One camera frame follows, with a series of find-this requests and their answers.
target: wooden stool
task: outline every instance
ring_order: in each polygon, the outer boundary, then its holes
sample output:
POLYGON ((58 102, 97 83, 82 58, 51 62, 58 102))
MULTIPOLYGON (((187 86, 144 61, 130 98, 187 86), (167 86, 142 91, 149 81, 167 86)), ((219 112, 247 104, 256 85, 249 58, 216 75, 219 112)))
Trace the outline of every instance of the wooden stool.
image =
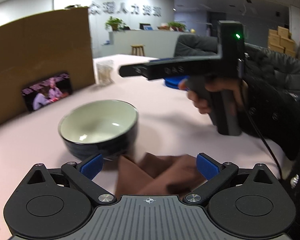
POLYGON ((132 48, 131 55, 145 56, 145 50, 143 45, 131 45, 131 48, 132 48))

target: gray ribbed plate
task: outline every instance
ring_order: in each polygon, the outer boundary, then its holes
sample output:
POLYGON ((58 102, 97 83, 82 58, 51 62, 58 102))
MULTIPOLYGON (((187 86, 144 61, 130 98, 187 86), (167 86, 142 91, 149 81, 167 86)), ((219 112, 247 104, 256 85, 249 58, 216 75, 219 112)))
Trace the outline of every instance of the gray ribbed plate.
MULTIPOLYGON (((11 240, 21 240, 17 236, 11 240)), ((177 196, 123 196, 100 206, 75 233, 58 240, 235 240, 214 226, 203 209, 180 202, 177 196)), ((280 236, 276 240, 289 240, 280 236)))

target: cardboard box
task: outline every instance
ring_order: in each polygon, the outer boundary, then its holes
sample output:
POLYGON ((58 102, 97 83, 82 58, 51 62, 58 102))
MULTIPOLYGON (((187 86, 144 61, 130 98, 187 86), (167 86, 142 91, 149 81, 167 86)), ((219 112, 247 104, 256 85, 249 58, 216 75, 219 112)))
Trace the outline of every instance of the cardboard box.
POLYGON ((269 36, 270 35, 278 35, 278 31, 269 29, 269 36))
POLYGON ((294 40, 290 40, 288 38, 281 37, 280 38, 280 46, 282 46, 288 50, 294 50, 295 42, 294 42, 294 40))
POLYGON ((95 84, 88 8, 55 10, 0 26, 0 125, 27 111, 21 90, 68 72, 73 90, 95 84))
POLYGON ((290 55, 291 57, 296 57, 296 52, 293 50, 286 49, 284 53, 290 55))
POLYGON ((269 35, 268 44, 280 45, 280 36, 275 34, 269 35))
POLYGON ((284 53, 284 47, 281 47, 280 45, 269 44, 268 49, 272 51, 284 53))
POLYGON ((278 26, 278 35, 284 38, 289 38, 289 29, 278 26))

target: stack of cardboard boxes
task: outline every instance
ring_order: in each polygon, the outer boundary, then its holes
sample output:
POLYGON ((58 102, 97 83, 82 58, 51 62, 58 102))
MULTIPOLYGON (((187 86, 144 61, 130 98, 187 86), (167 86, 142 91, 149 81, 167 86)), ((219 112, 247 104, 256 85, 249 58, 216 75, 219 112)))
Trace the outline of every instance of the stack of cardboard boxes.
POLYGON ((268 48, 295 57, 295 42, 290 37, 289 29, 280 26, 278 30, 269 29, 268 48))

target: handheld device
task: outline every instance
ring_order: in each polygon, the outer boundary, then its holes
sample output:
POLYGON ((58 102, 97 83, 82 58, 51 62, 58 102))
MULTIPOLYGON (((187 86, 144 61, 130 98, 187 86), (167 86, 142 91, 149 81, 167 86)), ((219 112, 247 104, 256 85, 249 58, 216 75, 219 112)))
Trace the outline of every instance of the handheld device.
POLYGON ((296 209, 265 164, 239 169, 200 153, 197 168, 208 181, 182 201, 177 195, 117 200, 92 181, 102 167, 101 155, 59 169, 35 164, 3 210, 11 240, 290 239, 296 209))
POLYGON ((232 91, 208 92, 204 83, 215 77, 242 78, 244 72, 243 26, 239 22, 220 21, 218 25, 218 53, 213 56, 175 57, 145 64, 123 65, 122 77, 144 76, 148 80, 173 76, 190 76, 187 87, 209 102, 210 118, 223 135, 241 134, 232 91))

